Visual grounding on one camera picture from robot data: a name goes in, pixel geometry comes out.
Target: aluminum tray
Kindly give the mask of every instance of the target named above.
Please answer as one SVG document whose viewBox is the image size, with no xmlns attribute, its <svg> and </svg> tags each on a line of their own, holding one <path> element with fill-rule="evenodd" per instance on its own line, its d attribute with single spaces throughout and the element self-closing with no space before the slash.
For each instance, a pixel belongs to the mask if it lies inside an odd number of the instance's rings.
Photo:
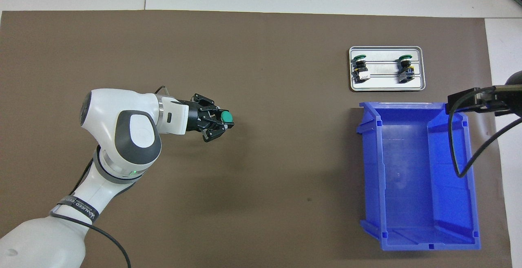
<svg viewBox="0 0 522 268">
<path fill-rule="evenodd" d="M 354 57 L 366 55 L 366 65 L 371 78 L 357 83 L 352 76 L 355 63 Z M 411 65 L 414 67 L 413 80 L 399 83 L 398 73 L 401 65 L 400 56 L 411 55 Z M 418 91 L 426 87 L 422 50 L 416 46 L 404 47 L 351 47 L 348 51 L 350 87 L 354 91 Z"/>
</svg>

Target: brown mat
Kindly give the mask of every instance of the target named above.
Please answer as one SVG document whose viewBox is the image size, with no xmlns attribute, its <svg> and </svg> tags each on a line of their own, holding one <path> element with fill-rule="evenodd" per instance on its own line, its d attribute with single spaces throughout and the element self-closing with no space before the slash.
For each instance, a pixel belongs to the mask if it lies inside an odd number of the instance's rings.
<svg viewBox="0 0 522 268">
<path fill-rule="evenodd" d="M 80 128 L 89 90 L 201 93 L 235 128 L 162 154 L 97 221 L 136 267 L 510 267 L 498 146 L 475 166 L 482 249 L 384 252 L 364 218 L 362 101 L 444 102 L 491 84 L 483 19 L 220 13 L 4 11 L 0 29 L 0 236 L 44 217 L 96 146 Z M 347 50 L 418 45 L 427 88 L 353 93 Z M 494 133 L 469 114 L 473 148 Z M 83 267 L 123 267 L 90 231 Z"/>
</svg>

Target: black cable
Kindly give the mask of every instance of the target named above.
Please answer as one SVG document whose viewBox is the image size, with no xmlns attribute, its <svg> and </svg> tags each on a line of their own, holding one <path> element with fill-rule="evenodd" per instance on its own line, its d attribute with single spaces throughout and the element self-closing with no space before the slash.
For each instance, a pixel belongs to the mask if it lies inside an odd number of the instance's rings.
<svg viewBox="0 0 522 268">
<path fill-rule="evenodd" d="M 91 158 L 91 160 L 89 161 L 89 164 L 87 164 L 87 166 L 85 167 L 85 170 L 84 170 L 84 173 L 82 174 L 82 176 L 80 176 L 80 179 L 78 180 L 78 182 L 76 183 L 76 186 L 74 186 L 73 190 L 71 190 L 71 192 L 69 193 L 69 195 L 73 194 L 73 192 L 78 188 L 78 186 L 80 185 L 80 183 L 82 183 L 82 180 L 84 179 L 85 175 L 87 174 L 87 172 L 89 171 L 89 168 L 90 166 L 93 164 L 93 158 Z"/>
<path fill-rule="evenodd" d="M 110 234 L 106 233 L 105 231 L 103 231 L 102 229 L 100 229 L 98 227 L 95 227 L 94 225 L 85 223 L 83 221 L 80 221 L 80 220 L 77 220 L 77 219 L 74 219 L 74 218 L 71 218 L 71 217 L 68 217 L 68 216 L 63 216 L 63 215 L 60 215 L 60 214 L 56 214 L 52 210 L 49 212 L 49 215 L 52 216 L 52 217 L 60 218 L 60 219 L 63 219 L 63 220 L 68 220 L 68 221 L 71 221 L 71 222 L 83 225 L 85 227 L 88 227 L 90 229 L 93 229 L 93 230 L 101 233 L 103 236 L 107 237 L 111 242 L 116 244 L 116 246 L 119 248 L 119 250 L 123 253 L 123 256 L 125 257 L 125 261 L 127 262 L 127 267 L 131 268 L 131 260 L 129 259 L 129 256 L 127 255 L 127 252 L 125 251 L 123 246 L 121 244 L 119 244 L 119 242 L 115 238 L 113 238 Z"/>
<path fill-rule="evenodd" d="M 513 122 L 510 125 L 504 127 L 500 131 L 498 131 L 497 133 L 495 133 L 493 136 L 491 136 L 491 138 L 489 138 L 484 144 L 482 144 L 479 147 L 479 149 L 475 152 L 473 157 L 471 157 L 471 159 L 466 163 L 466 166 L 465 166 L 464 170 L 462 172 L 459 171 L 458 164 L 457 164 L 457 159 L 455 157 L 455 148 L 453 146 L 453 116 L 455 115 L 455 112 L 457 111 L 459 106 L 463 102 L 465 102 L 467 99 L 469 99 L 469 98 L 471 98 L 471 97 L 473 97 L 475 95 L 478 95 L 479 93 L 491 93 L 495 89 L 496 88 L 494 86 L 489 86 L 487 88 L 483 88 L 483 89 L 479 89 L 479 90 L 476 90 L 476 91 L 469 92 L 469 93 L 463 95 L 462 97 L 460 97 L 455 102 L 455 104 L 453 104 L 453 106 L 451 107 L 451 110 L 449 111 L 449 117 L 448 117 L 449 152 L 451 154 L 451 161 L 453 163 L 453 169 L 455 170 L 455 174 L 459 178 L 464 177 L 466 175 L 466 173 L 468 173 L 468 170 L 471 168 L 473 162 L 475 162 L 475 160 L 478 158 L 478 156 L 486 149 L 486 147 L 488 147 L 488 145 L 490 145 L 494 140 L 496 140 L 503 133 L 505 133 L 506 131 L 508 131 L 509 129 L 513 128 L 515 125 L 518 124 L 518 123 Z"/>
<path fill-rule="evenodd" d="M 161 89 L 164 89 L 164 90 L 165 90 L 166 95 L 170 95 L 170 94 L 168 93 L 168 89 L 166 89 L 166 86 L 160 86 L 160 87 L 159 87 L 159 88 L 154 92 L 154 94 L 159 93 L 159 91 L 160 91 Z"/>
<path fill-rule="evenodd" d="M 507 132 L 508 130 L 510 130 L 511 128 L 519 125 L 520 123 L 522 123 L 522 118 L 519 118 L 515 121 L 513 121 L 512 123 L 509 123 L 508 125 L 506 125 L 504 128 L 502 128 L 501 130 L 499 130 L 497 133 L 495 133 L 494 135 L 492 135 L 490 138 L 488 138 L 488 140 L 485 141 L 485 143 L 483 143 L 479 149 L 473 154 L 473 157 L 471 157 L 471 159 L 469 160 L 468 164 L 466 164 L 466 166 L 464 167 L 464 170 L 462 170 L 462 173 L 461 175 L 464 176 L 466 175 L 466 173 L 468 172 L 468 170 L 471 168 L 471 165 L 473 164 L 473 162 L 475 162 L 475 160 L 477 160 L 477 158 L 479 157 L 479 155 L 492 143 L 494 142 L 499 136 L 502 136 L 505 132 Z"/>
</svg>

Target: green cap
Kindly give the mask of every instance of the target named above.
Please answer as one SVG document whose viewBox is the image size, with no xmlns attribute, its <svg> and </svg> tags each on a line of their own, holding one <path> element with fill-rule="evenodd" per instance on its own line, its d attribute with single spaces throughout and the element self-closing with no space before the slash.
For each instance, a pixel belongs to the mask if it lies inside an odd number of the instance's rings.
<svg viewBox="0 0 522 268">
<path fill-rule="evenodd" d="M 364 59 L 364 58 L 366 58 L 366 55 L 355 56 L 354 57 L 354 61 L 357 61 L 357 60 L 360 60 L 360 59 Z"/>
<path fill-rule="evenodd" d="M 404 59 L 412 59 L 413 57 L 411 55 L 403 55 L 399 57 L 399 61 L 402 61 Z"/>
<path fill-rule="evenodd" d="M 223 111 L 221 113 L 221 121 L 223 122 L 232 122 L 232 114 L 229 111 Z"/>
</svg>

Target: blue plastic bin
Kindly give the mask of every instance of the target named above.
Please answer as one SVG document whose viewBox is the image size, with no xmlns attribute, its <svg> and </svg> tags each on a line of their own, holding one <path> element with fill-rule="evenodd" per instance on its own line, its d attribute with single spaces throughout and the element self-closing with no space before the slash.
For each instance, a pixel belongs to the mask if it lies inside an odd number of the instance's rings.
<svg viewBox="0 0 522 268">
<path fill-rule="evenodd" d="M 361 103 L 366 220 L 383 250 L 477 250 L 473 170 L 453 171 L 444 103 Z M 453 120 L 457 162 L 471 157 L 468 119 Z"/>
</svg>

